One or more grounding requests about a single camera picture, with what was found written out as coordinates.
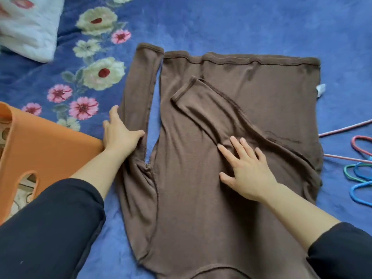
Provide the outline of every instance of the blue bedspread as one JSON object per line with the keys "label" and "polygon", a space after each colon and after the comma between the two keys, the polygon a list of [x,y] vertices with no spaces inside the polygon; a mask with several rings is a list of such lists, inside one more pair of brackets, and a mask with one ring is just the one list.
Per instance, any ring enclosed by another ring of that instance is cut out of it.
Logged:
{"label": "blue bedspread", "polygon": [[[193,55],[316,56],[327,84],[317,104],[319,132],[330,131],[372,116],[371,10],[372,0],[66,0],[52,63],[2,51],[0,100],[102,138],[101,123],[120,102],[139,42]],[[149,149],[159,127],[156,88]],[[371,136],[372,125],[323,138],[324,152],[359,157],[350,147],[356,134]],[[348,163],[325,159],[318,206],[372,234],[372,208],[349,197],[353,183],[342,173]],[[372,188],[357,195],[372,201]],[[133,259],[113,190],[105,210],[107,221],[79,278],[152,278]]]}

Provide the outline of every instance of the left hand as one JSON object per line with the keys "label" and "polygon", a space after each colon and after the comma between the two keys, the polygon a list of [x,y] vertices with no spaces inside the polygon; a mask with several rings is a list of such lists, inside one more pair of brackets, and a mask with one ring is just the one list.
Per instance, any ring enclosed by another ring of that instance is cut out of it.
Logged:
{"label": "left hand", "polygon": [[105,135],[103,144],[105,150],[126,159],[136,149],[138,140],[145,135],[143,130],[130,131],[118,115],[118,105],[113,106],[109,112],[110,121],[104,121]]}

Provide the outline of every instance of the black sleeve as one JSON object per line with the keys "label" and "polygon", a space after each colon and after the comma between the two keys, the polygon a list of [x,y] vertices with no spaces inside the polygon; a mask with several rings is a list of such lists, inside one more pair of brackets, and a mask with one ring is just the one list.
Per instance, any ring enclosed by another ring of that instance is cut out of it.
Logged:
{"label": "black sleeve", "polygon": [[0,226],[0,278],[75,278],[105,222],[103,206],[80,179],[49,186]]}
{"label": "black sleeve", "polygon": [[372,278],[372,237],[339,223],[310,246],[307,261],[322,279]]}

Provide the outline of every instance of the forearm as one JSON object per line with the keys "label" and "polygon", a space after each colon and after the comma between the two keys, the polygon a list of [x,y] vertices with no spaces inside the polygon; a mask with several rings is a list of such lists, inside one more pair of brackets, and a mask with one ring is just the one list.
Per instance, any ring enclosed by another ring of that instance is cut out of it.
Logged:
{"label": "forearm", "polygon": [[104,150],[74,173],[71,178],[92,184],[105,199],[115,175],[126,157]]}
{"label": "forearm", "polygon": [[306,251],[324,232],[340,222],[283,184],[274,185],[262,202]]}

